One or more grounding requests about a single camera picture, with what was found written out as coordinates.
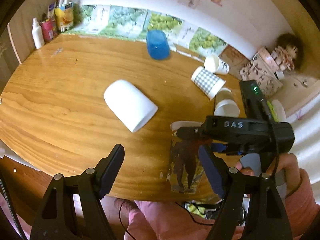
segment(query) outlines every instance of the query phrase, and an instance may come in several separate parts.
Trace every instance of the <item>wooden floor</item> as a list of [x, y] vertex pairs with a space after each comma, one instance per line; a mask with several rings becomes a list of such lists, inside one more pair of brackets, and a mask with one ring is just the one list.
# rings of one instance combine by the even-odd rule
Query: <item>wooden floor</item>
[[[36, 211], [52, 177], [44, 172], [35, 171], [32, 168], [17, 163], [6, 156], [3, 159], [0, 158], [0, 170], [7, 183], [17, 214], [29, 225], [32, 225]], [[117, 239], [123, 239], [124, 229], [120, 224], [118, 210], [113, 206], [113, 201], [114, 198], [105, 196], [101, 200], [101, 204]], [[86, 236], [87, 232], [84, 228], [78, 196], [74, 197], [74, 203], [80, 230]], [[125, 226], [128, 225], [128, 218], [121, 216], [121, 220]]]

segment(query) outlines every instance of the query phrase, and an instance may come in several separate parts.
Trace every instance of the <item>pink clothing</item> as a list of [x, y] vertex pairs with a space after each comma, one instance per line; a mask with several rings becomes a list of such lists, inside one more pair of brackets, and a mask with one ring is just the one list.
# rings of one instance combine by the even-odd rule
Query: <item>pink clothing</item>
[[[316, 204], [310, 180], [305, 170], [300, 169], [301, 186], [287, 197], [285, 208], [289, 217], [294, 240], [298, 240], [314, 220], [320, 206]], [[132, 210], [129, 214], [128, 232], [139, 240], [195, 240], [206, 239], [211, 226], [194, 223], [187, 211], [174, 202], [136, 201], [140, 210]], [[196, 221], [206, 224], [214, 220], [205, 220], [193, 215]], [[237, 227], [233, 240], [239, 239], [243, 227]], [[132, 240], [126, 233], [125, 240]]]

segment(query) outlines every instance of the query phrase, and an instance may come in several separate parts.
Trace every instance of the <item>doll hair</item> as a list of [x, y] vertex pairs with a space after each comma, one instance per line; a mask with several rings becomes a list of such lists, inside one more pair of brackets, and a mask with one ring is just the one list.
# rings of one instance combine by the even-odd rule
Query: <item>doll hair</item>
[[281, 46], [282, 48], [286, 48], [288, 45], [291, 47], [297, 47], [297, 56], [293, 59], [295, 69], [300, 69], [302, 60], [303, 60], [303, 45], [302, 41], [290, 33], [282, 34], [277, 39], [277, 46]]

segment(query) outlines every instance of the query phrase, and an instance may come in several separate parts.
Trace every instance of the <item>pink pants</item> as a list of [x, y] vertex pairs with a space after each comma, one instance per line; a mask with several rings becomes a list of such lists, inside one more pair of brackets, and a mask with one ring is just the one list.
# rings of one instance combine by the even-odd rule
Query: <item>pink pants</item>
[[[198, 225], [193, 222], [186, 210], [174, 202], [135, 202], [140, 210], [129, 214], [128, 232], [137, 240], [196, 240], [206, 239], [211, 226]], [[205, 220], [193, 215], [197, 222], [213, 224], [214, 220]], [[233, 239], [239, 239], [242, 228], [237, 228]], [[132, 238], [125, 233], [125, 240]]]

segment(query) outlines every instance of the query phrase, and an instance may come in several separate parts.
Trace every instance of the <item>pink sleeve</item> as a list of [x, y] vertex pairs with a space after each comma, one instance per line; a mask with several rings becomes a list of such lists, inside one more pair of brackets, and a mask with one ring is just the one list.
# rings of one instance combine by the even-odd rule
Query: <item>pink sleeve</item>
[[292, 236], [301, 236], [320, 211], [311, 189], [307, 172], [300, 169], [301, 186], [285, 199], [285, 209], [292, 229]]

